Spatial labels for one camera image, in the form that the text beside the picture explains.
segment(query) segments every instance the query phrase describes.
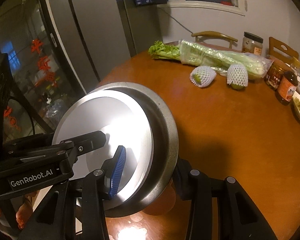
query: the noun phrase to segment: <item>window sill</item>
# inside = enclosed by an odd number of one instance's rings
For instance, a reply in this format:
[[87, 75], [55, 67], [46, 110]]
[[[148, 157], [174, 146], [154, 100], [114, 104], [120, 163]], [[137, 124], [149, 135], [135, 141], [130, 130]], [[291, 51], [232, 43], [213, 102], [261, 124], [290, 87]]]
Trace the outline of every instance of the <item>window sill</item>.
[[212, 9], [212, 10], [219, 10], [230, 12], [234, 14], [239, 14], [245, 16], [243, 10], [238, 7], [224, 5], [220, 3], [213, 3], [213, 2], [203, 2], [203, 1], [170, 1], [167, 4], [159, 4], [157, 5], [159, 8], [172, 8], [172, 7], [188, 7], [188, 8], [205, 8], [205, 9]]

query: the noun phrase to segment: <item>white wall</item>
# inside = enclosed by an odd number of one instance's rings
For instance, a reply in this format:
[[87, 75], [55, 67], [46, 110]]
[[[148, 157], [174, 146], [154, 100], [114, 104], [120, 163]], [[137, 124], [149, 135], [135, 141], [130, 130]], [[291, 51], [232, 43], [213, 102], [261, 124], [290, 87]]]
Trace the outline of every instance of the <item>white wall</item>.
[[[237, 38], [237, 49], [242, 47], [243, 32], [251, 32], [264, 38], [263, 55], [272, 36], [299, 52], [300, 59], [300, 12], [292, 0], [247, 0], [245, 16], [230, 12], [204, 8], [165, 8], [173, 17], [192, 32], [218, 31]], [[158, 10], [163, 41], [180, 39], [193, 40], [183, 29], [164, 12]], [[208, 43], [228, 46], [228, 42], [208, 40]]]

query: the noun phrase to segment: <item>orange label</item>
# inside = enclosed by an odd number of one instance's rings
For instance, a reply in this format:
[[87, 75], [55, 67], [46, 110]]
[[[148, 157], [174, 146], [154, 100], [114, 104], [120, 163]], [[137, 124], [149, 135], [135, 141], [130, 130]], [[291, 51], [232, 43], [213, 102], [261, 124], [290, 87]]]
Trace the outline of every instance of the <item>orange label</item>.
[[282, 98], [284, 98], [286, 101], [290, 102], [296, 89], [297, 89], [297, 87], [292, 85], [289, 82], [289, 80], [287, 80], [286, 77], [284, 76], [278, 87], [278, 93], [280, 96], [282, 96]]
[[260, 56], [261, 56], [261, 52], [262, 52], [262, 49], [255, 47], [255, 48], [254, 48], [254, 51], [253, 51], [253, 54], [256, 54], [256, 55], [260, 55]]

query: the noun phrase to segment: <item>glass door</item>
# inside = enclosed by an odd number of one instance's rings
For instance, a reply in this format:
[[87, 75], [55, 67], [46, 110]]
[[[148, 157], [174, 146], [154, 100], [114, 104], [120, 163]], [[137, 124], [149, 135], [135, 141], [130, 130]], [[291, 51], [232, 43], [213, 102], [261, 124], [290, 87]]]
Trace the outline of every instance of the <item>glass door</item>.
[[[55, 130], [80, 96], [60, 67], [49, 35], [38, 0], [6, 0], [1, 5], [0, 52], [8, 54], [13, 79], [32, 110]], [[4, 116], [5, 140], [33, 133], [29, 115], [17, 101], [9, 101]], [[35, 133], [44, 132], [37, 122], [34, 126]]]

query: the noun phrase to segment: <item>wooden chair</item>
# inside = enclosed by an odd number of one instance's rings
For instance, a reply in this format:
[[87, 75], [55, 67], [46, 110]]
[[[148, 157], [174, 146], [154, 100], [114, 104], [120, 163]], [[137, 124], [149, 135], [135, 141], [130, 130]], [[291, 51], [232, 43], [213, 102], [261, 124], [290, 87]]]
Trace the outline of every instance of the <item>wooden chair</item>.
[[221, 40], [226, 40], [230, 42], [229, 48], [232, 49], [232, 44], [233, 42], [238, 42], [237, 39], [230, 37], [228, 35], [225, 35], [220, 32], [214, 32], [214, 31], [205, 31], [205, 32], [200, 32], [200, 33], [193, 33], [191, 34], [191, 37], [195, 37], [196, 42], [200, 42], [201, 38], [208, 38], [208, 39], [221, 39]]
[[[275, 51], [274, 48], [282, 51], [290, 57], [286, 57], [285, 55]], [[282, 41], [275, 39], [274, 37], [269, 37], [269, 55], [272, 55], [289, 65], [292, 63], [292, 57], [296, 57], [297, 59], [299, 59], [299, 53], [297, 51], [290, 48], [287, 44], [283, 43]]]

